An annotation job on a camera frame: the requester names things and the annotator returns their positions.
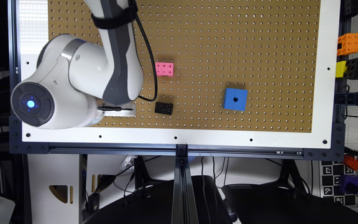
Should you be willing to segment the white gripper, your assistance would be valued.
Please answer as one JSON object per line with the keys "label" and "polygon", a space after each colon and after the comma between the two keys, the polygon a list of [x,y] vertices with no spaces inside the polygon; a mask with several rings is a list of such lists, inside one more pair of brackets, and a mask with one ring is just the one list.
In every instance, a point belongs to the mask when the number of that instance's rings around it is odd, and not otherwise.
{"label": "white gripper", "polygon": [[103,103],[98,106],[98,110],[102,111],[106,117],[131,117],[136,115],[136,105],[134,103],[127,103],[121,106]]}

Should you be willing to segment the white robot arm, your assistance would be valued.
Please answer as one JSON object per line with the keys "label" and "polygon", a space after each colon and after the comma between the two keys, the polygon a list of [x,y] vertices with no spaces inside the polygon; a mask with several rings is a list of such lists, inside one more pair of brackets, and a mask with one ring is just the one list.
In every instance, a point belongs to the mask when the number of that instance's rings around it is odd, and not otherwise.
{"label": "white robot arm", "polygon": [[11,108],[40,129],[92,126],[103,116],[133,116],[144,74],[137,56],[135,1],[87,1],[102,45],[62,34],[42,49],[36,71],[11,95]]}

